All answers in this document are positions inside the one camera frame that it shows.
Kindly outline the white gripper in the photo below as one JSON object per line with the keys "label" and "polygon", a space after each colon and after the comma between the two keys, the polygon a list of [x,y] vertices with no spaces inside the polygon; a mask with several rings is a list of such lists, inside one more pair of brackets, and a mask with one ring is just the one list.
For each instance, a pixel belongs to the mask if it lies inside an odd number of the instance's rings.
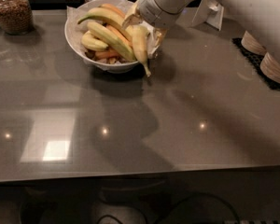
{"label": "white gripper", "polygon": [[194,0],[137,0],[127,11],[122,28],[138,25],[143,22],[155,27],[153,30],[154,47],[158,47],[165,38],[183,9]]}

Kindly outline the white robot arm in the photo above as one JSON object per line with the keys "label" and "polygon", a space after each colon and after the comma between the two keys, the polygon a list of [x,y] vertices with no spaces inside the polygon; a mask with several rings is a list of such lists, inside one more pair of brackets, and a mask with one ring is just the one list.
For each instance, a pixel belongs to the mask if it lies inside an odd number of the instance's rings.
{"label": "white robot arm", "polygon": [[[194,0],[136,0],[123,25],[146,21],[168,29]],[[280,63],[280,0],[215,0]]]}

